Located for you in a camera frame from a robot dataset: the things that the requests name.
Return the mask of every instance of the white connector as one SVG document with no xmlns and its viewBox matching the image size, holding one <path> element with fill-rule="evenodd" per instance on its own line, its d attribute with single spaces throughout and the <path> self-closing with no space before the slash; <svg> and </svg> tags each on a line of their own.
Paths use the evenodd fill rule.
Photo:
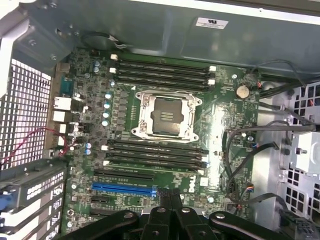
<svg viewBox="0 0 320 240">
<path fill-rule="evenodd" d="M 118 61 L 118 55 L 117 55 L 117 54 L 111 54 L 111 55 L 110 55 L 110 59 L 111 59 L 111 60 Z"/>
</svg>

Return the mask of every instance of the blue connector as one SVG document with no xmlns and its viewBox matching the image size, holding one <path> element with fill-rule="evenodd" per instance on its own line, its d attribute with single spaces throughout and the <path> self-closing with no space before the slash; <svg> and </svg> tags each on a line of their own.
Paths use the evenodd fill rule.
<svg viewBox="0 0 320 240">
<path fill-rule="evenodd" d="M 137 194 L 155 198 L 157 195 L 157 187 L 130 186 L 122 184 L 110 184 L 103 182 L 94 182 L 92 189 L 97 191 L 120 193 L 120 194 Z"/>
</svg>

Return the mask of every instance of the motherboard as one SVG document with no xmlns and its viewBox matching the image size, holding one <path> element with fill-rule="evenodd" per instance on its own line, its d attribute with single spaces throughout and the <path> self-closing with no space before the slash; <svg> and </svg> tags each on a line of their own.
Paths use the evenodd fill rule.
<svg viewBox="0 0 320 240">
<path fill-rule="evenodd" d="M 72 142 L 63 235 L 119 210 L 158 206 L 163 188 L 179 189 L 183 205 L 204 216 L 234 207 L 226 197 L 224 148 L 229 132 L 257 123 L 258 73 L 81 48 L 68 63 L 53 114 Z M 255 141 L 250 133 L 234 138 L 233 168 Z M 251 185 L 252 167 L 236 176 L 239 191 Z M 242 207 L 241 216 L 251 219 Z"/>
</svg>

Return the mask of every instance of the cpu socket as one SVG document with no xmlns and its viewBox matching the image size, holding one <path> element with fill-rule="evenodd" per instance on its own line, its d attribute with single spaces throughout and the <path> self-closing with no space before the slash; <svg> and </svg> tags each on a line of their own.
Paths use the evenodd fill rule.
<svg viewBox="0 0 320 240">
<path fill-rule="evenodd" d="M 196 106 L 202 100 L 187 92 L 140 91 L 138 127 L 132 134 L 146 141 L 190 143 L 199 140 L 194 133 Z"/>
</svg>

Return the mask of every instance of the perforated metal grille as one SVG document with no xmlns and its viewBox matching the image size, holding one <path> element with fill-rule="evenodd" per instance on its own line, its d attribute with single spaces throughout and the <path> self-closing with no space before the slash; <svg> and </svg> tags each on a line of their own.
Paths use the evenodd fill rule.
<svg viewBox="0 0 320 240">
<path fill-rule="evenodd" d="M 12 59 L 7 94 L 0 101 L 0 159 L 9 154 L 30 132 L 47 124 L 51 77 Z M 37 132 L 1 169 L 42 157 L 45 132 Z"/>
</svg>

